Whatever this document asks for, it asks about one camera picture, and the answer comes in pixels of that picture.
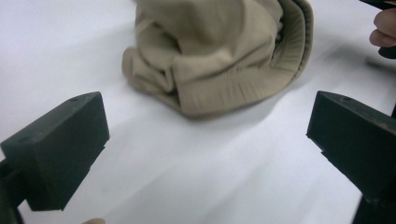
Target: white background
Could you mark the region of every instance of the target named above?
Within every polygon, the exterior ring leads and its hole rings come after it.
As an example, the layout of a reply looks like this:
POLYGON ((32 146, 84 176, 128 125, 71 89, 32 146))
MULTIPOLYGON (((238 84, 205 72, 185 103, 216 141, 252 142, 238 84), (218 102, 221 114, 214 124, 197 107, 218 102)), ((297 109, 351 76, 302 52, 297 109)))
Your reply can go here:
POLYGON ((194 121, 122 74, 122 53, 134 45, 131 1, 0 1, 0 141, 91 91, 103 94, 111 135, 65 210, 33 213, 23 203, 25 222, 351 223, 361 194, 305 136, 308 121, 317 91, 390 114, 395 62, 365 63, 377 57, 368 41, 377 9, 311 4, 314 47, 303 75, 257 105, 194 121))

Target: beige hat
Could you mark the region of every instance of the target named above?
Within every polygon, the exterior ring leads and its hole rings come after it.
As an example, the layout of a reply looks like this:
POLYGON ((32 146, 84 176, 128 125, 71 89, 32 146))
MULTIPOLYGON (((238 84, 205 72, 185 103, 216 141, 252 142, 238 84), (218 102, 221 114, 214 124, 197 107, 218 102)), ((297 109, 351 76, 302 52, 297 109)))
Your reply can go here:
POLYGON ((305 0, 135 0, 132 85, 201 118, 265 99, 303 71, 313 15, 305 0))

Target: stitched fabric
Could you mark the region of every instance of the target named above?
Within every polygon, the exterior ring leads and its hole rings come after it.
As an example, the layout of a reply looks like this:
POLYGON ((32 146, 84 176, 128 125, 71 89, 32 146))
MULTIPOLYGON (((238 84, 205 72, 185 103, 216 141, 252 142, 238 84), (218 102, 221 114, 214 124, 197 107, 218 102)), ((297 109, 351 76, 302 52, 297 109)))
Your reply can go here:
POLYGON ((136 0, 132 85, 193 117, 253 104, 303 71, 312 42, 304 0, 136 0))

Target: beige cloth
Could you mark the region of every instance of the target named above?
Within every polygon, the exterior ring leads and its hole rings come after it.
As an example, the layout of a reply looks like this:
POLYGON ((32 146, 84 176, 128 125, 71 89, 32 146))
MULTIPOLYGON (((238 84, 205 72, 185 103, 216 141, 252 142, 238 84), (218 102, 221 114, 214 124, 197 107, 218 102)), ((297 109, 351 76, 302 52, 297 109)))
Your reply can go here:
POLYGON ((136 48, 123 55, 132 85, 193 117, 259 102, 308 60, 305 0, 136 0, 136 48))

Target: human hand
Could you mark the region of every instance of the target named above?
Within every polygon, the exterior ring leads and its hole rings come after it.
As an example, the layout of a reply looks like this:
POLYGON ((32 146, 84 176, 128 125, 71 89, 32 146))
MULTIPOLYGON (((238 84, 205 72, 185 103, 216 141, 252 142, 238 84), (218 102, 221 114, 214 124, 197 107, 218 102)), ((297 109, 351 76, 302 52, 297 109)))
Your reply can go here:
MULTIPOLYGON (((396 1, 387 2, 396 6, 396 1)), ((374 20, 376 30, 370 35, 370 42, 379 47, 396 46, 396 8, 379 12, 374 20)))
POLYGON ((90 219, 82 224, 106 224, 106 223, 101 218, 94 218, 94 219, 90 219))

